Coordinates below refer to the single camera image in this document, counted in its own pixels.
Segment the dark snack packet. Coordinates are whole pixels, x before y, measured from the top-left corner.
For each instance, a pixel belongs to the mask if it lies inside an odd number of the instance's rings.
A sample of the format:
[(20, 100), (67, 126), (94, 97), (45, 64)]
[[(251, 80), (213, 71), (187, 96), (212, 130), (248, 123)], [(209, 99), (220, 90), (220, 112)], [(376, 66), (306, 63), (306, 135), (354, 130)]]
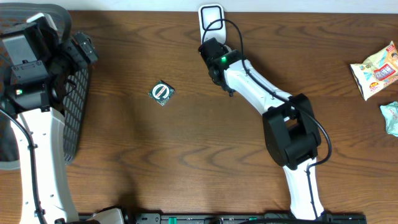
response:
[(175, 89), (163, 80), (159, 80), (148, 92), (148, 95), (161, 106), (165, 106), (175, 94)]

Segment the yellow snack packet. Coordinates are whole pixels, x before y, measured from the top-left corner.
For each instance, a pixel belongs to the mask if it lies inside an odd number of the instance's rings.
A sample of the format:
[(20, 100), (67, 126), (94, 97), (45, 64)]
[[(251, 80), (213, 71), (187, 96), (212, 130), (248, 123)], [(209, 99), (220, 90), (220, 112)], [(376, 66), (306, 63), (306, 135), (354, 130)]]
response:
[(397, 80), (397, 48), (393, 41), (363, 63), (350, 64), (365, 101)]

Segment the light green snack packet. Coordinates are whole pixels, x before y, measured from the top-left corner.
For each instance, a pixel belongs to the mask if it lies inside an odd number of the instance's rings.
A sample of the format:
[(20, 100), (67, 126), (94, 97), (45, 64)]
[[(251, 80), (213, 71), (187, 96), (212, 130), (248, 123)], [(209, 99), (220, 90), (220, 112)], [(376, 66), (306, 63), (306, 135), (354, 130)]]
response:
[(398, 137), (397, 131), (397, 107), (396, 101), (389, 103), (388, 105), (381, 105), (380, 110), (386, 122), (386, 132), (395, 137)]

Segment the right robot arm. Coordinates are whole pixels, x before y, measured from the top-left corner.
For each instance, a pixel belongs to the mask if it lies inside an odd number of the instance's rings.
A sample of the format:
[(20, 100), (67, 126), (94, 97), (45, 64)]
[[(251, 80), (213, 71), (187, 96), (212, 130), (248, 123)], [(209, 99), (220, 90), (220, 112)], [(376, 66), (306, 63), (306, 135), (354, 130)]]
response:
[(238, 92), (262, 115), (266, 149), (285, 172), (292, 215), (318, 219), (324, 211), (315, 177), (321, 137), (309, 99), (278, 89), (241, 52), (215, 38), (204, 41), (198, 51), (213, 82), (229, 94)]

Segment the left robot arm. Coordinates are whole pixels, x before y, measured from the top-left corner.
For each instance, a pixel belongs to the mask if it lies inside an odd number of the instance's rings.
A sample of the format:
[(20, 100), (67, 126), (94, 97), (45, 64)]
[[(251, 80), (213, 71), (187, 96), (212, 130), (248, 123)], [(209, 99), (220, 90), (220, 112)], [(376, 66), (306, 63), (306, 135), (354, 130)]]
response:
[(17, 140), (22, 181), (21, 223), (123, 223), (120, 208), (81, 216), (73, 203), (64, 145), (76, 141), (92, 65), (98, 60), (82, 32), (58, 34), (52, 16), (37, 13), (1, 34), (11, 80), (1, 113)]

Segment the white barcode scanner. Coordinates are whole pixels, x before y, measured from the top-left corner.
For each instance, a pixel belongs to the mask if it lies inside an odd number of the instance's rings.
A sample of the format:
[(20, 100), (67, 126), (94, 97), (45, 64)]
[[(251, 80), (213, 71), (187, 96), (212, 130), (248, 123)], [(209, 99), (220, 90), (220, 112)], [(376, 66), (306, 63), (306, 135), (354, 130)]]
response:
[(220, 4), (205, 4), (199, 7), (198, 17), (200, 22), (201, 43), (215, 38), (219, 43), (226, 42), (226, 26), (224, 8)]

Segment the grey plastic mesh basket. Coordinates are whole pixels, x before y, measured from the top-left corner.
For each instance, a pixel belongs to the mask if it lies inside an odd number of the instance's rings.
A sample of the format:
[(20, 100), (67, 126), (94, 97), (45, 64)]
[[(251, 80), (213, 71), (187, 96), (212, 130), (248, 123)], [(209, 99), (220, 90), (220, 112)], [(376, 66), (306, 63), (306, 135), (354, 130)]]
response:
[[(72, 19), (68, 11), (55, 4), (11, 3), (1, 4), (1, 32), (17, 24), (27, 22), (28, 18), (38, 13), (48, 14), (57, 27), (59, 41), (72, 38)], [(85, 115), (86, 100), (91, 79), (91, 68), (82, 68), (73, 75), (67, 76), (71, 81), (66, 84), (69, 94), (64, 98), (65, 129), (63, 150), (65, 163), (71, 164), (75, 159), (80, 140), (81, 126)], [(1, 116), (1, 169), (18, 170), (19, 153), (11, 122)]]

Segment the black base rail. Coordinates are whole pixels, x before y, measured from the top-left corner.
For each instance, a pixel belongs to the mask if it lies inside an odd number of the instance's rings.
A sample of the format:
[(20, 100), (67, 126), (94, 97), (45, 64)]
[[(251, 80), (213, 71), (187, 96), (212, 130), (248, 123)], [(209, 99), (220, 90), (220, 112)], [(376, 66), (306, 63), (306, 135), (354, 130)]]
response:
[(78, 223), (99, 224), (265, 224), (265, 223), (324, 223), (367, 224), (364, 215), (324, 213), (316, 220), (301, 220), (288, 213), (265, 213), (263, 215), (162, 215), (159, 213), (124, 214), (120, 209), (111, 209), (91, 216), (81, 216)]

